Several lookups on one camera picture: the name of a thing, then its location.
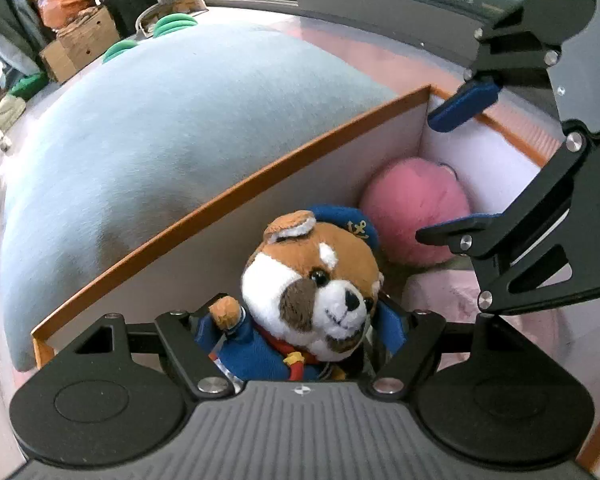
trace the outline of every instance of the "plush toy nose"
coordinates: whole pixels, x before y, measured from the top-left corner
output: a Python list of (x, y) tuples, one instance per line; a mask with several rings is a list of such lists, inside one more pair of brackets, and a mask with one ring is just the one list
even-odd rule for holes
[(344, 293), (344, 304), (347, 305), (347, 310), (356, 310), (360, 306), (360, 300), (353, 292), (347, 290)]

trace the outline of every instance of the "red neckerchief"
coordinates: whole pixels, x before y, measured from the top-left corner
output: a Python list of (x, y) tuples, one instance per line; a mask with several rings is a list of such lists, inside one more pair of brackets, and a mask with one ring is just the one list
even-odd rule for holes
[(273, 337), (269, 332), (263, 329), (260, 325), (253, 323), (253, 326), (258, 333), (264, 338), (264, 340), (274, 350), (281, 353), (284, 358), (285, 365), (290, 369), (289, 380), (290, 381), (301, 381), (302, 375), (304, 374), (304, 363), (309, 365), (320, 364), (317, 357), (305, 350), (297, 350), (293, 345)]

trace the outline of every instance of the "pink plush toy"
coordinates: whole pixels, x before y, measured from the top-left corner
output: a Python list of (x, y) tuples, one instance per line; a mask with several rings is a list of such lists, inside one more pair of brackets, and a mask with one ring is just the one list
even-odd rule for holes
[(399, 160), (376, 175), (360, 209), (376, 227), (389, 260), (419, 267), (445, 262), (452, 254), (446, 247), (418, 243), (416, 231), (469, 214), (453, 170), (423, 158)]

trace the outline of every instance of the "gray curtain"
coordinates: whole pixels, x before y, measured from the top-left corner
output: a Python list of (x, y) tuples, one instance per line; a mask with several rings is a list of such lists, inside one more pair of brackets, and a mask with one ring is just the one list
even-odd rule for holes
[(40, 72), (37, 52), (48, 41), (26, 0), (0, 0), (0, 60), (24, 75)]

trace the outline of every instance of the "green round object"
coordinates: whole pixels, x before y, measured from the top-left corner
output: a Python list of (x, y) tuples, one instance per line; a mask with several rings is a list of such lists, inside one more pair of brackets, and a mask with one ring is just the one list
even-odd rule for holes
[(193, 16), (189, 16), (188, 14), (185, 14), (184, 12), (174, 12), (173, 14), (168, 14), (167, 16), (161, 17), (157, 22), (155, 22), (154, 30), (157, 28), (160, 28), (163, 25), (166, 25), (167, 23), (179, 22), (181, 20), (191, 22), (194, 25), (198, 24), (198, 22), (196, 21), (196, 19)]
[(176, 22), (165, 23), (160, 27), (154, 28), (154, 38), (160, 38), (167, 32), (173, 32), (175, 29), (180, 30), (181, 28), (193, 27), (195, 23), (188, 22), (186, 20), (177, 20)]
[(120, 54), (125, 50), (129, 50), (130, 48), (133, 48), (135, 46), (138, 46), (138, 42), (136, 40), (121, 40), (117, 43), (114, 43), (104, 53), (104, 56), (102, 57), (102, 62), (106, 63), (109, 59), (112, 59), (117, 54)]

